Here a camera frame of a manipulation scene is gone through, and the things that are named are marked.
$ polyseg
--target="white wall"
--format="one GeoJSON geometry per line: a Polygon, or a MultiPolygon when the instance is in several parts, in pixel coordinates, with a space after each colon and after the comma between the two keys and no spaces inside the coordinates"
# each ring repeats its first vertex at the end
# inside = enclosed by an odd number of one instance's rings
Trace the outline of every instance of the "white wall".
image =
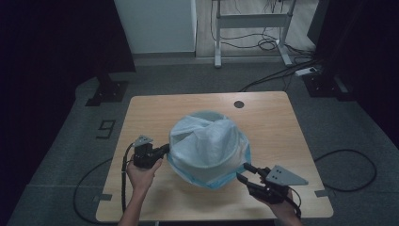
{"type": "Polygon", "coordinates": [[[195,0],[114,0],[132,54],[195,52],[195,0]]]}

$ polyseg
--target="table hole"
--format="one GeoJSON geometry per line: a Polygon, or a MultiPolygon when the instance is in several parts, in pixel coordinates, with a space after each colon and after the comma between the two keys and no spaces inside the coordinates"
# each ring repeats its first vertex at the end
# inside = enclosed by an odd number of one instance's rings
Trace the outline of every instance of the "table hole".
{"type": "Polygon", "coordinates": [[[237,107],[237,108],[243,108],[244,107],[244,102],[236,101],[236,102],[234,102],[234,106],[237,107]]]}

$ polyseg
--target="wooden table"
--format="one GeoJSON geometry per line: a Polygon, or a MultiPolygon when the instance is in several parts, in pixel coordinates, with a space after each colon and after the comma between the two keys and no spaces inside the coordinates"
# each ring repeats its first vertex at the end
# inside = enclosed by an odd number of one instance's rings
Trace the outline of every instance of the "wooden table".
{"type": "MultiPolygon", "coordinates": [[[[293,186],[302,199],[303,218],[332,216],[328,197],[318,198],[315,194],[324,187],[288,96],[285,92],[270,91],[132,98],[104,186],[103,194],[112,195],[112,199],[100,201],[96,215],[99,221],[118,221],[122,215],[120,169],[129,144],[140,135],[153,138],[154,148],[166,144],[174,124],[200,110],[214,110],[235,121],[249,139],[252,165],[270,169],[280,165],[309,181],[307,186],[293,186]],[[236,101],[243,102],[244,107],[235,107],[236,101]]],[[[259,182],[257,175],[249,172],[244,175],[252,182],[259,182]]],[[[126,201],[131,193],[127,179],[126,201]]],[[[247,188],[237,180],[218,190],[193,186],[177,175],[165,159],[144,201],[140,220],[265,218],[275,216],[267,206],[249,196],[247,188]]]]}

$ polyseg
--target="human hand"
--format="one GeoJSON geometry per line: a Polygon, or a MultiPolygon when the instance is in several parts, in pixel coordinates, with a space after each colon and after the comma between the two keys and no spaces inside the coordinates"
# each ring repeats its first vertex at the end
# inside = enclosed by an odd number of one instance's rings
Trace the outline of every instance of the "human hand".
{"type": "MultiPolygon", "coordinates": [[[[289,189],[287,197],[291,200],[293,199],[293,192],[291,189],[289,189]]],[[[284,225],[302,225],[299,218],[295,214],[294,207],[287,201],[277,204],[270,204],[269,202],[265,202],[263,200],[256,200],[269,206],[276,218],[281,220],[284,225]]]]}
{"type": "Polygon", "coordinates": [[[133,156],[127,166],[127,175],[132,183],[133,190],[147,192],[152,185],[156,170],[162,165],[162,158],[158,159],[151,169],[141,169],[133,164],[133,156]]]}

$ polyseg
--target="metal stand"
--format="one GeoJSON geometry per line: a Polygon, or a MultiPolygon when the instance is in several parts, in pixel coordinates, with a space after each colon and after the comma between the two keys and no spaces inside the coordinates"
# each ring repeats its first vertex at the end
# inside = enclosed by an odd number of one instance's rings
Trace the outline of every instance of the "metal stand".
{"type": "Polygon", "coordinates": [[[286,14],[258,14],[258,15],[221,15],[220,14],[220,1],[217,1],[216,11],[216,41],[215,41],[215,67],[220,68],[221,63],[221,50],[220,50],[220,29],[222,28],[251,28],[251,27],[281,27],[282,33],[280,40],[276,40],[284,64],[289,67],[293,65],[290,57],[288,56],[285,39],[287,37],[288,28],[290,27],[291,19],[293,18],[293,11],[296,0],[290,6],[286,14]]]}
{"type": "Polygon", "coordinates": [[[100,85],[93,98],[88,99],[86,106],[99,106],[101,103],[121,102],[127,89],[128,82],[112,81],[109,74],[101,70],[98,64],[94,64],[92,70],[97,74],[96,77],[100,85]]]}

